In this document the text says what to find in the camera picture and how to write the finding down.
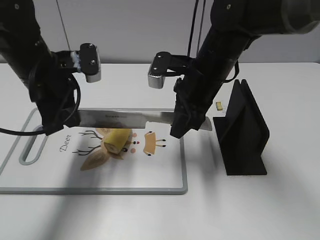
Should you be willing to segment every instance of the white table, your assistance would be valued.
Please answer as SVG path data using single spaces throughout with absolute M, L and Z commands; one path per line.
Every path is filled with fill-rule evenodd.
M 172 108 L 175 79 L 151 89 L 148 68 L 105 64 L 101 82 L 79 77 L 81 107 Z M 0 73 L 0 127 L 18 130 L 35 106 L 6 64 Z M 193 131 L 185 136 L 187 194 L 0 195 L 0 239 L 320 239 L 320 65 L 241 64 L 239 78 L 270 130 L 267 176 L 226 176 L 215 131 Z M 225 84 L 215 100 L 226 106 L 231 89 Z M 14 139 L 0 135 L 0 158 Z

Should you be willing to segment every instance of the black wire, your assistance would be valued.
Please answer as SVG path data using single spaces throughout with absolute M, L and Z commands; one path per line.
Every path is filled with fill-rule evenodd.
M 55 117 L 54 117 L 54 119 L 53 119 L 53 122 L 58 122 L 59 115 L 60 115 L 62 109 L 64 108 L 64 106 L 65 106 L 65 104 L 66 104 L 66 102 L 67 102 L 67 100 L 68 100 L 68 98 L 69 98 L 69 95 L 70 95 L 70 93 L 72 92 L 72 90 L 73 90 L 73 89 L 72 89 L 71 87 L 68 89 L 66 95 L 64 96 L 64 99 L 62 100 L 62 102 L 61 102 L 58 110 L 56 111 L 56 114 L 55 114 Z
M 65 124 L 74 114 L 75 112 L 78 110 L 79 105 L 80 105 L 80 100 L 81 100 L 81 91 L 80 91 L 80 86 L 77 82 L 77 80 L 75 78 L 72 78 L 72 81 L 75 85 L 75 89 L 76 89 L 76 102 L 74 105 L 74 108 L 72 110 L 72 112 L 70 113 L 70 115 L 63 121 L 63 123 Z
M 15 136 L 36 136 L 40 134 L 44 134 L 44 130 L 39 131 L 12 131 L 4 128 L 0 128 L 0 133 L 3 134 L 9 134 L 9 135 L 15 135 Z
M 73 83 L 75 85 L 75 89 L 76 89 L 76 103 L 74 105 L 74 108 L 73 108 L 72 112 L 63 121 L 63 123 L 66 123 L 75 114 L 75 112 L 78 110 L 79 105 L 80 105 L 80 100 L 81 100 L 80 86 L 79 86 L 79 84 L 78 84 L 78 82 L 76 81 L 75 78 L 72 78 L 72 81 L 73 81 Z M 0 133 L 8 134 L 8 135 L 15 135 L 15 136 L 37 136 L 37 135 L 45 134 L 45 131 L 44 130 L 38 130 L 38 131 L 13 131 L 13 130 L 0 128 Z
M 207 0 L 203 0 L 200 31 L 199 31 L 199 37 L 198 37 L 198 45 L 196 46 L 196 54 L 198 54 L 199 48 L 200 48 L 202 27 L 203 27 L 203 23 L 204 23 L 204 16 L 205 16 L 205 9 L 206 9 L 206 2 L 207 2 Z
M 235 65 L 234 65 L 234 76 L 233 76 L 233 78 L 226 79 L 226 80 L 223 81 L 223 83 L 227 84 L 227 83 L 232 82 L 233 80 L 235 80 L 238 77 L 239 73 L 240 73 L 239 61 L 236 61 Z
M 188 52 L 187 52 L 188 57 L 190 57 L 190 53 L 191 53 L 191 44 L 192 44 L 192 38 L 194 36 L 195 21 L 196 21 L 198 4 L 199 4 L 199 0 L 195 0 L 194 9 L 193 9 L 193 16 L 192 16 L 191 31 L 190 31 L 190 37 L 189 37 L 189 44 L 188 44 Z

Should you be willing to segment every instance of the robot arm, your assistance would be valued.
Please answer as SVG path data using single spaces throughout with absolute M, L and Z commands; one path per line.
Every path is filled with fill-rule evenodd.
M 36 103 L 43 130 L 50 135 L 78 126 L 80 88 L 72 73 L 82 72 L 89 83 L 100 80 L 100 60 L 96 46 L 84 43 L 80 51 L 49 51 L 41 37 L 32 0 L 1 0 L 0 54 L 21 79 Z M 77 102 L 74 90 L 77 89 Z M 1 129 L 1 132 L 28 135 Z
M 319 0 L 215 0 L 212 26 L 195 59 L 157 53 L 149 71 L 149 85 L 161 88 L 165 76 L 184 75 L 174 86 L 176 102 L 171 135 L 181 138 L 198 130 L 240 55 L 267 34 L 304 34 L 320 21 Z M 0 54 L 29 91 L 47 135 L 78 126 L 80 116 L 72 73 L 83 72 L 87 82 L 100 79 L 96 46 L 84 43 L 80 51 L 50 52 L 41 37 L 32 0 L 0 2 Z
M 215 0 L 212 26 L 195 59 L 159 52 L 149 70 L 149 85 L 162 88 L 165 76 L 184 75 L 174 86 L 171 135 L 198 130 L 213 99 L 242 52 L 269 34 L 305 34 L 320 21 L 318 0 Z

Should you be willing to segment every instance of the deer illustration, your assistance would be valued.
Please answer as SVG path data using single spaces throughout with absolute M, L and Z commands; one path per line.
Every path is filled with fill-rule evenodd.
M 88 146 L 89 150 L 77 149 L 77 151 L 73 151 L 73 153 L 78 154 L 79 156 L 88 156 L 88 158 L 85 160 L 85 162 L 83 163 L 83 165 L 80 168 L 81 171 L 97 168 L 97 167 L 103 165 L 109 158 L 123 159 L 124 154 L 126 154 L 128 152 L 128 149 L 131 144 L 135 145 L 135 144 L 140 143 L 139 141 L 132 141 L 132 138 L 136 138 L 137 134 L 132 133 L 132 131 L 131 131 L 131 134 L 128 138 L 128 141 L 126 141 L 124 147 L 122 148 L 122 151 L 119 154 L 114 154 L 114 153 L 108 152 L 108 150 L 105 146 L 105 143 L 104 143 L 105 137 L 111 133 L 112 129 L 110 129 L 110 128 L 96 128 L 96 131 L 99 134 L 101 134 L 103 137 L 98 136 L 98 134 L 93 130 L 86 130 L 84 132 L 79 132 L 79 134 L 81 134 L 82 136 L 90 136 L 91 135 L 91 137 L 90 137 L 91 139 L 100 139 L 101 140 L 100 144 L 97 146 L 94 146 L 94 147 Z M 136 149 L 132 148 L 130 150 L 130 152 L 132 154 L 134 154 L 136 152 Z
M 148 155 L 151 156 L 155 154 L 156 152 L 156 147 L 161 147 L 164 148 L 166 145 L 159 145 L 157 144 L 157 142 L 165 142 L 165 139 L 160 139 L 160 140 L 156 140 L 156 133 L 149 131 L 144 135 L 144 139 L 145 139 L 145 145 L 144 145 L 144 149 L 143 152 Z

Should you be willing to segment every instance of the deer antler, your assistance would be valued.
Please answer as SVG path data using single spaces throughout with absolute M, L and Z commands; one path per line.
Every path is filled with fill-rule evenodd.
M 91 139 L 100 139 L 102 140 L 102 137 L 99 137 L 98 134 L 95 131 L 92 130 L 86 130 L 84 132 L 79 132 L 79 134 L 81 134 L 82 136 L 84 135 L 94 135 L 92 137 L 90 137 Z
M 78 154 L 79 156 L 86 156 L 86 155 L 89 155 L 90 153 L 92 153 L 95 149 L 97 149 L 99 147 L 100 147 L 100 145 L 95 146 L 95 147 L 88 146 L 88 148 L 91 149 L 91 150 L 83 151 L 83 150 L 77 149 L 76 151 L 73 151 L 72 153 L 73 154 Z

